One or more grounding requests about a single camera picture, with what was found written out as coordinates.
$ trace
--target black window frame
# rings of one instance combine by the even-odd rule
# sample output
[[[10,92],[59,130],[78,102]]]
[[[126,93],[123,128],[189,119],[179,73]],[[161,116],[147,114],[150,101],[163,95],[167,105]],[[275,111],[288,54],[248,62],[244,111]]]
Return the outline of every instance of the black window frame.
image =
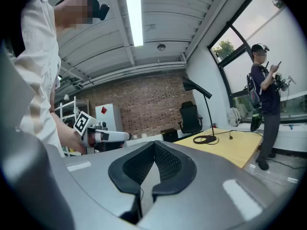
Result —
[[[247,41],[244,39],[244,37],[239,33],[239,31],[233,26],[233,23],[236,21],[236,19],[241,15],[241,13],[246,9],[246,7],[252,2],[253,0],[245,0],[244,3],[240,6],[240,8],[237,10],[237,12],[234,14],[234,16],[226,22],[225,27],[221,30],[221,32],[217,35],[217,37],[209,44],[209,46],[207,46],[209,52],[211,53],[224,82],[224,85],[226,87],[226,91],[227,91],[227,95],[228,95],[228,100],[229,100],[229,104],[230,107],[234,107],[233,105],[233,98],[235,97],[240,97],[240,96],[244,96],[248,94],[247,91],[247,86],[238,92],[232,93],[231,89],[230,89],[230,85],[229,82],[227,80],[227,77],[225,75],[224,72],[224,67],[226,67],[229,63],[231,63],[232,61],[234,61],[235,59],[237,59],[240,55],[244,54],[245,52],[248,53],[250,60],[251,60],[251,65],[253,64],[253,56],[251,53],[251,48],[249,46],[249,44],[247,43]],[[233,51],[230,55],[228,55],[227,57],[225,57],[221,62],[218,62],[218,59],[215,55],[215,53],[213,52],[213,46],[215,45],[216,42],[218,42],[218,40],[226,33],[226,31],[228,29],[232,29],[235,34],[240,38],[240,40],[242,41],[242,45],[240,47],[238,47],[235,51]],[[251,120],[242,120],[243,123],[250,123]],[[303,118],[303,119],[285,119],[280,121],[281,124],[288,124],[288,123],[302,123],[302,122],[307,122],[307,117]]]

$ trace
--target gray pants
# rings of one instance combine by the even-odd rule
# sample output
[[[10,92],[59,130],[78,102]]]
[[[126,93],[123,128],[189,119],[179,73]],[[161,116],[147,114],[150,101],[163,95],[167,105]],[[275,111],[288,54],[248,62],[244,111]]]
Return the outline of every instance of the gray pants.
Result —
[[[264,131],[263,142],[258,158],[267,159],[272,151],[273,145],[277,138],[280,114],[278,115],[263,115],[264,117]]]

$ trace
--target lamp base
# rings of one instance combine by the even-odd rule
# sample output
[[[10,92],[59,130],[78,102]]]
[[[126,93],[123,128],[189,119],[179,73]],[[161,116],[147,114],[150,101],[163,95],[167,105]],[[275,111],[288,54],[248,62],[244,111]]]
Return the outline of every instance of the lamp base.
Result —
[[[193,139],[195,144],[207,144],[216,141],[215,136],[197,136]]]

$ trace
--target office chair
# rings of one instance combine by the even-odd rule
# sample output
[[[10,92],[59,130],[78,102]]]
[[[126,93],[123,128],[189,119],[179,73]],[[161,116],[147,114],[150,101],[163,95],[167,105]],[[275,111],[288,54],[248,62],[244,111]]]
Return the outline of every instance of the office chair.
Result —
[[[183,120],[183,127],[181,122],[178,122],[182,133],[196,133],[202,130],[202,117],[197,116],[197,106],[192,102],[184,102],[181,105],[180,113]]]

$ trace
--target man in white shirt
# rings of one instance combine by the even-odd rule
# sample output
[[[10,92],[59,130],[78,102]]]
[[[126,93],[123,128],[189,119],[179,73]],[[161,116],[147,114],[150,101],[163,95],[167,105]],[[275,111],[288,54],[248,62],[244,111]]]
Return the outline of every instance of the man in white shirt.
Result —
[[[60,69],[57,32],[90,23],[93,17],[99,18],[97,0],[62,0],[54,8],[48,0],[29,0],[21,14],[25,51],[18,57],[9,55],[20,75],[35,92],[20,129],[56,146],[62,157],[61,146],[82,154],[86,153],[86,149],[80,135],[54,113]]]

